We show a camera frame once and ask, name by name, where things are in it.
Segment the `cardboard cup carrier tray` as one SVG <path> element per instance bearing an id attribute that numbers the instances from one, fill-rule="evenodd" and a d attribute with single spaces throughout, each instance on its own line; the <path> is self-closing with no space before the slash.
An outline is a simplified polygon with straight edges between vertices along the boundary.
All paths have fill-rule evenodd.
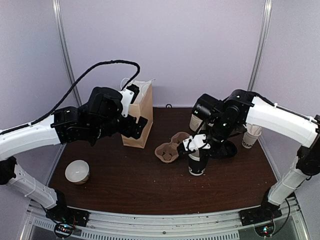
<path id="1" fill-rule="evenodd" d="M 170 142 L 162 143 L 154 150 L 155 156 L 163 163 L 172 163 L 179 157 L 177 147 L 189 136 L 187 132 L 177 132 L 171 137 Z"/>

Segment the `black paper coffee cup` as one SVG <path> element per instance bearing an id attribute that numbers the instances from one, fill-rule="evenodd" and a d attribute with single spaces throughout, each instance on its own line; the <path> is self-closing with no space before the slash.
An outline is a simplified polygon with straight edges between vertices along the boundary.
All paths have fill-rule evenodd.
<path id="1" fill-rule="evenodd" d="M 193 176 L 201 176 L 207 167 L 209 157 L 201 156 L 199 152 L 188 155 L 188 170 Z"/>

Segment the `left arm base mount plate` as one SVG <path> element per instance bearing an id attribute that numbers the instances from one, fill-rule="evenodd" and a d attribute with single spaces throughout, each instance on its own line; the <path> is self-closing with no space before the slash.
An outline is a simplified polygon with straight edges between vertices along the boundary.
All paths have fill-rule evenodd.
<path id="1" fill-rule="evenodd" d="M 46 217 L 58 223 L 65 223 L 71 226 L 86 227 L 90 213 L 86 210 L 71 207 L 54 207 L 46 210 Z"/>

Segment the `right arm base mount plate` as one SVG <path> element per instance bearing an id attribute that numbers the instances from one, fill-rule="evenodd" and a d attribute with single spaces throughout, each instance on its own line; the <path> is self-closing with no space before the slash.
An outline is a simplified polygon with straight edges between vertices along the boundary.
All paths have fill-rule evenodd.
<path id="1" fill-rule="evenodd" d="M 278 206 L 276 207 L 253 207 L 239 211 L 242 226 L 255 225 L 258 223 L 271 221 L 282 216 Z"/>

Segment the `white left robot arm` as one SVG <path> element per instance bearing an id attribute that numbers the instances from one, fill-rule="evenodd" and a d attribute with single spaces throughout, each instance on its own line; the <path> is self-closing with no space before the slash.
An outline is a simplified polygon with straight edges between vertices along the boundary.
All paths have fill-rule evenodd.
<path id="1" fill-rule="evenodd" d="M 86 141 L 94 146 L 97 140 L 120 133 L 127 138 L 139 139 L 148 120 L 144 117 L 87 115 L 76 107 L 65 107 L 36 124 L 27 123 L 13 131 L 0 133 L 0 183 L 21 192 L 42 205 L 48 215 L 67 222 L 72 211 L 65 195 L 47 187 L 27 173 L 15 158 L 29 150 L 44 146 L 64 145 Z"/>

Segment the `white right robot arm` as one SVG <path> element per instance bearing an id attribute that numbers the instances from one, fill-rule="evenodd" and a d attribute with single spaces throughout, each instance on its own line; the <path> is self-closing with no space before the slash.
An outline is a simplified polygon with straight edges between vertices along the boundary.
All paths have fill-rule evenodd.
<path id="1" fill-rule="evenodd" d="M 224 100 L 206 93 L 195 103 L 192 113 L 212 124 L 206 133 L 209 149 L 202 157 L 212 157 L 237 128 L 255 125 L 289 137 L 301 146 L 292 167 L 263 196 L 256 210 L 259 220 L 268 220 L 305 180 L 320 172 L 320 117 L 307 117 L 272 103 L 253 91 L 234 90 Z"/>

